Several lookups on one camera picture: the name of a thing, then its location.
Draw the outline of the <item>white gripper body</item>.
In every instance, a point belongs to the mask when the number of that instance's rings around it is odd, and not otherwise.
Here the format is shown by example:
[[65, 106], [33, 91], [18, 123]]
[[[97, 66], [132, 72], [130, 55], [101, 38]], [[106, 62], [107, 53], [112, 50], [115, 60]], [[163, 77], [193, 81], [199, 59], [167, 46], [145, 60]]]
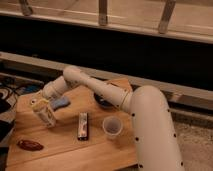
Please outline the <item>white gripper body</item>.
[[42, 90], [42, 95], [46, 99], [55, 99], [61, 97], [69, 90], [69, 84], [65, 81], [63, 76], [46, 84]]

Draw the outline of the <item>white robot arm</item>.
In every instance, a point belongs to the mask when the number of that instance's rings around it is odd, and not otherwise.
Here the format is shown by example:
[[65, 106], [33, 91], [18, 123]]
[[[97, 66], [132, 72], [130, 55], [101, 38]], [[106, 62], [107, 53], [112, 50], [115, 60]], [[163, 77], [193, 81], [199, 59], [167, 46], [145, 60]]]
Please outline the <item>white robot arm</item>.
[[168, 102], [158, 88], [145, 85], [125, 90], [70, 65], [44, 86], [42, 95], [57, 98], [77, 85], [86, 86], [131, 116], [140, 171], [185, 171]]

